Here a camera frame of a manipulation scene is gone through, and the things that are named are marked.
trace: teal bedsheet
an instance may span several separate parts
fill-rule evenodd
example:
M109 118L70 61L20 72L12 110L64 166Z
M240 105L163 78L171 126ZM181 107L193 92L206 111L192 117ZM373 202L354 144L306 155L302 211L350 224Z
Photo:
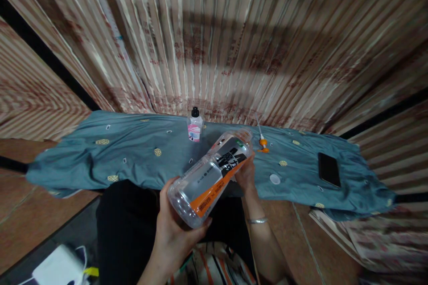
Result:
M224 131L240 127L207 122L201 142L194 143L188 139L184 117L95 111L55 148L37 156L27 180L58 198L80 189L107 188L123 179L161 189L198 161ZM258 128L248 128L257 150ZM385 212L394 205L395 193L378 181L357 145L293 129L262 126L262 131L270 153L255 153L255 183L261 198L323 208L339 221ZM320 152L337 159L341 188L319 178ZM271 174L279 176L279 184L270 181ZM240 189L231 183L227 193L239 196Z

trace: plastic bottle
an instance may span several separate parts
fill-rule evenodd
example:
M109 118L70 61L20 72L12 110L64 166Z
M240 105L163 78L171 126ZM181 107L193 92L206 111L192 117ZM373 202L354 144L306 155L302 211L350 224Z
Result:
M199 115L198 107L193 107L191 115L187 117L187 131L189 133L189 139L198 143L201 139L203 127L204 118Z
M203 224L230 179L253 154L251 138L249 129L226 131L205 156L171 185L169 201L190 227Z

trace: silver bracelet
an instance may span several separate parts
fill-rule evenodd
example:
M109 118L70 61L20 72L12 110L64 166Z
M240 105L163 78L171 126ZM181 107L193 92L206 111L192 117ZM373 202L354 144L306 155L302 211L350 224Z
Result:
M247 220L247 221L249 224L263 224L263 223L266 223L268 221L268 218L265 216L265 217L258 218L255 220Z

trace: yellow object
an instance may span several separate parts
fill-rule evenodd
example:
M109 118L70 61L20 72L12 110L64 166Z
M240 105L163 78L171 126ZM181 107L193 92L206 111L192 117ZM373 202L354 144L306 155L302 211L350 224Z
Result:
M260 145L263 147L261 150L257 150L257 151L261 151L264 152L265 154L269 152L269 148L266 148L266 145L268 144L268 141L266 139L260 139L259 140Z
M266 148L268 141L263 137L262 128L260 127L259 117L257 117L257 114L255 114L255 118L257 119L257 125L259 126L259 131L260 131L259 144L263 147L261 150L258 150L258 151L261 151L266 154L269 152L269 148Z
M89 276L95 276L99 277L99 270L96 267L90 267L83 271L85 274L88 274Z

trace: smartphone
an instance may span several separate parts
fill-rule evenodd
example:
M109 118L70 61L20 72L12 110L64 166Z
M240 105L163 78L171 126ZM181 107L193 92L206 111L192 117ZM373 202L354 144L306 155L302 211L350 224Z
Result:
M320 178L336 187L341 187L337 160L323 153L318 153Z

